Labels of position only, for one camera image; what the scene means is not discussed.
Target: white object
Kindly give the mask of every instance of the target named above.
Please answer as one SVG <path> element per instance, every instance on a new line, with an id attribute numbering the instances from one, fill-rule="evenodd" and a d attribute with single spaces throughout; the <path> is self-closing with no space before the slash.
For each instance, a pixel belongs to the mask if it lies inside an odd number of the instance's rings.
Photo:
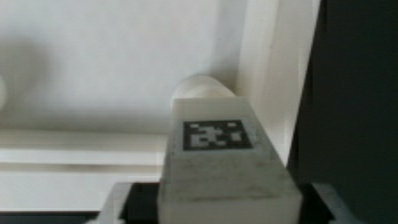
<path id="1" fill-rule="evenodd" d="M 97 212 L 115 183 L 156 182 L 159 173 L 145 166 L 0 164 L 0 211 Z"/>
<path id="2" fill-rule="evenodd" d="M 165 135 L 0 130 L 0 163 L 161 166 Z"/>
<path id="3" fill-rule="evenodd" d="M 319 0 L 248 0 L 236 95 L 287 163 Z"/>
<path id="4" fill-rule="evenodd" d="M 177 85 L 172 101 L 177 98 L 234 97 L 234 93 L 209 76 L 191 76 Z"/>
<path id="5" fill-rule="evenodd" d="M 223 134 L 207 134 L 229 142 L 227 147 L 193 145 L 188 137 L 195 128 L 186 128 L 186 122 L 223 129 Z M 243 128 L 225 127 L 227 122 L 241 123 Z M 236 148 L 243 142 L 232 143 L 236 132 L 248 138 L 243 148 Z M 301 195 L 245 99 L 177 99 L 159 182 L 159 224 L 294 224 L 300 202 Z"/>

